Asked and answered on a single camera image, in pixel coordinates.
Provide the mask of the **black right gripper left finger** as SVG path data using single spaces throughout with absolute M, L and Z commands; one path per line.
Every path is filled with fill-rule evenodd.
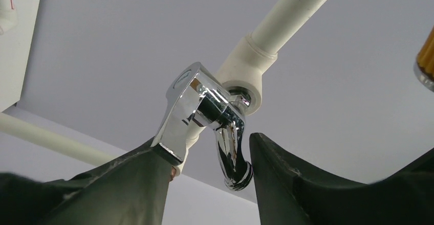
M 161 224 L 172 166 L 150 142 L 65 180 L 1 174 L 1 224 Z

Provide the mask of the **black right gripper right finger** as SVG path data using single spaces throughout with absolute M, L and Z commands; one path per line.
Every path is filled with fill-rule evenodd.
M 363 184 L 327 172 L 263 133 L 249 147 L 261 224 L 433 224 L 433 151 Z

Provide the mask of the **chrome faucet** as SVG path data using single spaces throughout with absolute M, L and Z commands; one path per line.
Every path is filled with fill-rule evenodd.
M 166 92 L 167 109 L 151 146 L 174 166 L 184 163 L 187 144 L 197 141 L 209 127 L 225 185 L 232 191 L 245 189 L 253 178 L 253 167 L 242 154 L 245 115 L 251 104 L 243 88 L 226 90 L 200 63 L 188 66 Z

